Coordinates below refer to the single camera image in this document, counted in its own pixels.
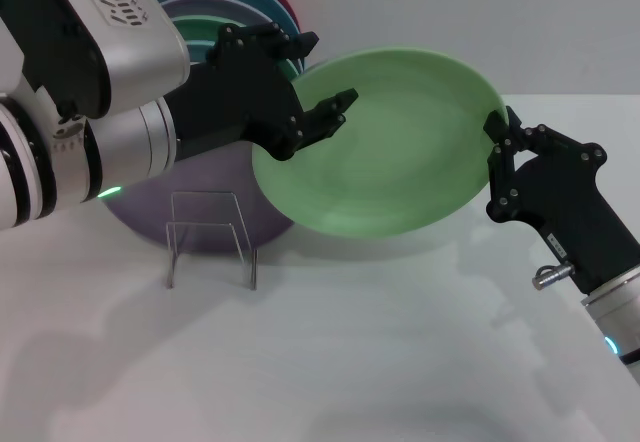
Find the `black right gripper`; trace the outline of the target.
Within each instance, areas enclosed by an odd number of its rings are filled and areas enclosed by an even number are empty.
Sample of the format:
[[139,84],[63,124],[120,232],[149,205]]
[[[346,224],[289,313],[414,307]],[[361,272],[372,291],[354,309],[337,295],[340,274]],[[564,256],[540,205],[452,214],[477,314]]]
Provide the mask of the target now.
[[574,284],[591,293],[639,265],[639,242],[606,202],[596,175],[607,154],[545,125],[523,127],[511,106],[492,111],[484,131],[494,222],[532,227],[559,263],[573,266]]

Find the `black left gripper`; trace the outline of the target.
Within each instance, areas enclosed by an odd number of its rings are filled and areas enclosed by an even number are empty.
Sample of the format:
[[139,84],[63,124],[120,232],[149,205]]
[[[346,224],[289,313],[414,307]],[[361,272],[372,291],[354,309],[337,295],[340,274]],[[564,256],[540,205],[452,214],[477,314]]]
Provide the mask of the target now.
[[239,141],[254,143],[276,160],[331,138],[358,99],[354,89],[321,100],[303,113],[284,60],[303,60],[315,32],[289,34],[275,22],[225,24],[206,60],[164,97],[177,139],[175,159],[185,160]]

